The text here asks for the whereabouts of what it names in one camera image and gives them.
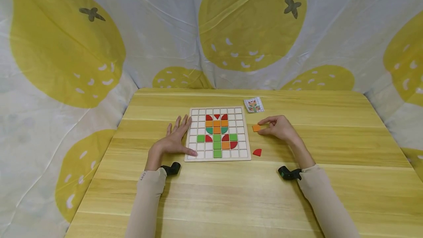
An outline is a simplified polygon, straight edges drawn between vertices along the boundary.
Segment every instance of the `wooden table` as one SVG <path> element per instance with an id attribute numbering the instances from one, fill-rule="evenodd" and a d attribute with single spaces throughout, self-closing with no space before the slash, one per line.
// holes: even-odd
<path id="1" fill-rule="evenodd" d="M 156 237 L 323 237 L 295 181 L 276 170 L 294 169 L 286 144 L 251 125 L 284 114 L 350 212 L 362 237 L 422 237 L 423 183 L 367 99 L 352 91 L 140 89 L 131 100 L 67 238 L 123 237 L 136 183 L 154 141 L 190 107 L 243 105 L 260 96 L 265 112 L 246 113 L 251 161 L 181 163 L 168 177 Z"/>

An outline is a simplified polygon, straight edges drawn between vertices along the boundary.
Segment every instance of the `long sleeve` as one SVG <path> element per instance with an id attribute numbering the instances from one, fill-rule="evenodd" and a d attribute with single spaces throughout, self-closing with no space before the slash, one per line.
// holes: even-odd
<path id="1" fill-rule="evenodd" d="M 334 192 L 326 172 L 318 165 L 303 169 L 298 180 L 326 238 L 359 238 L 353 220 Z"/>
<path id="2" fill-rule="evenodd" d="M 155 237 L 159 200 L 165 188 L 166 177 L 163 168 L 142 173 L 137 183 L 137 194 L 125 238 Z"/>

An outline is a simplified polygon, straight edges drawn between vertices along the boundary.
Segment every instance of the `left hand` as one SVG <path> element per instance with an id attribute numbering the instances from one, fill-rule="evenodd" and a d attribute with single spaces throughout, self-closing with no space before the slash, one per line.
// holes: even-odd
<path id="1" fill-rule="evenodd" d="M 178 116 L 175 122 L 175 126 L 172 129 L 172 123 L 167 126 L 166 137 L 157 141 L 151 149 L 156 148 L 156 151 L 161 151 L 164 154 L 187 154 L 192 156 L 197 156 L 197 152 L 184 147 L 181 144 L 181 140 L 184 134 L 187 132 L 189 127 L 191 127 L 192 119 L 188 118 L 188 115 L 184 116 L 184 119 L 181 121 L 181 116 Z"/>

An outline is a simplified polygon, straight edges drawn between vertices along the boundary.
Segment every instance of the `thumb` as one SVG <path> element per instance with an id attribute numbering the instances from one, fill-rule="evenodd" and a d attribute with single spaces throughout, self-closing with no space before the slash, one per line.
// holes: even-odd
<path id="1" fill-rule="evenodd" d="M 195 151 L 194 151 L 194 150 L 192 150 L 192 149 L 186 148 L 186 147 L 182 147 L 182 152 L 183 152 L 184 154 L 187 154 L 187 155 L 197 156 L 197 152 L 195 152 Z"/>
<path id="2" fill-rule="evenodd" d="M 257 133 L 259 135 L 268 135 L 268 134 L 272 134 L 272 130 L 271 128 L 266 128 L 266 129 L 259 130 Z"/>

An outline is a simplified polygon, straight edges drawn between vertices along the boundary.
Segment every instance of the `wooden puzzle board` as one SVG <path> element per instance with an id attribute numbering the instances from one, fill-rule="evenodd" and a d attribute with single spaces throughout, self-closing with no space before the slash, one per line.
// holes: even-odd
<path id="1" fill-rule="evenodd" d="M 192 124 L 186 147 L 198 155 L 185 155 L 185 162 L 251 160 L 242 106 L 191 108 L 189 112 Z"/>

